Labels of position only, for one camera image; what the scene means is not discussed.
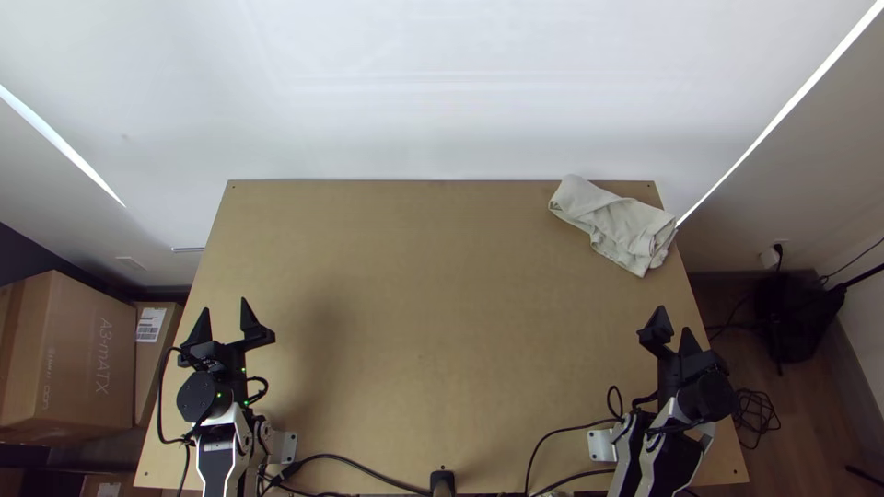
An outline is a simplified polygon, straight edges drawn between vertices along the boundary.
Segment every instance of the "led light strip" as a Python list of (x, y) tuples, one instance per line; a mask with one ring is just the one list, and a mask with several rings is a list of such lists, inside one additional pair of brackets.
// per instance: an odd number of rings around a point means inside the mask
[(65, 157), (67, 157), (71, 162), (74, 163), (75, 166), (80, 168), (81, 171), (86, 173), (89, 176), (89, 179), (95, 181), (97, 185), (101, 187), (102, 190), (106, 191), (108, 195), (110, 195), (113, 200), (117, 201), (123, 207), (126, 206), (125, 203), (120, 200), (120, 197), (117, 196), (116, 193), (111, 190), (111, 187), (108, 186), (108, 183), (104, 181), (104, 179), (99, 176), (99, 173), (96, 172), (89, 163), (81, 157), (74, 148), (69, 145), (64, 138), (61, 137), (55, 130), (50, 126), (46, 121), (43, 120), (42, 117), (37, 115), (37, 112), (34, 112), (30, 107), (25, 105), (24, 102), (16, 98), (9, 90), (7, 90), (3, 85), (0, 85), (0, 98), (3, 99), (9, 107), (11, 107), (15, 112), (18, 112), (22, 118), (25, 119), (31, 126), (34, 127), (35, 130), (40, 132), (44, 138), (49, 140), (49, 143), (55, 145), (55, 148), (58, 149), (59, 152), (62, 153)]

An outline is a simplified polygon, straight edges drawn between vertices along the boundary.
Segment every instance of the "baseboard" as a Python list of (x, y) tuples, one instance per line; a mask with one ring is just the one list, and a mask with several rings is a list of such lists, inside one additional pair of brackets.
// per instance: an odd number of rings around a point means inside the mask
[(872, 394), (853, 346), (837, 319), (829, 326), (819, 353), (829, 362), (832, 379), (854, 432), (863, 449), (864, 459), (884, 471), (884, 416)]

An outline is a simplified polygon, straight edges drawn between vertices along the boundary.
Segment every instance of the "power outlet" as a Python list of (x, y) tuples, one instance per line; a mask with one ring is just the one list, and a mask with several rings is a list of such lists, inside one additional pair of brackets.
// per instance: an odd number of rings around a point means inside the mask
[(783, 245), (787, 241), (789, 240), (786, 238), (777, 238), (771, 243), (770, 247), (762, 250), (762, 252), (758, 254), (758, 259), (761, 261), (762, 267), (764, 269), (773, 269), (774, 267), (779, 265), (782, 256), (780, 256), (780, 253), (776, 251), (774, 245), (779, 244), (780, 248), (782, 249)]

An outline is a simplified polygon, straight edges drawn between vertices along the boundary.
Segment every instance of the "cardboard box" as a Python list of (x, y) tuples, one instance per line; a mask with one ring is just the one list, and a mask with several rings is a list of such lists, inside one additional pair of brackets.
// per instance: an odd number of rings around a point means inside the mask
[(55, 271), (0, 288), (0, 440), (64, 445), (132, 427), (132, 306)]
[(175, 341), (184, 308), (174, 302), (136, 302), (135, 425), (146, 427), (157, 404), (157, 369)]
[(160, 497), (161, 489), (133, 486), (134, 473), (86, 475), (80, 497)]

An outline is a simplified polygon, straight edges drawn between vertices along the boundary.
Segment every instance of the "metal bracket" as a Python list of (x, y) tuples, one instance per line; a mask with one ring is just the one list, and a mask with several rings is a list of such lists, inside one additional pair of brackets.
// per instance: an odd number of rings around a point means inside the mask
[(291, 464), (295, 462), (297, 450), (297, 433), (276, 432), (273, 438), (273, 452), (268, 457), (268, 464)]
[(589, 457), (593, 462), (617, 462), (617, 447), (611, 442), (612, 440), (613, 428), (587, 432)]

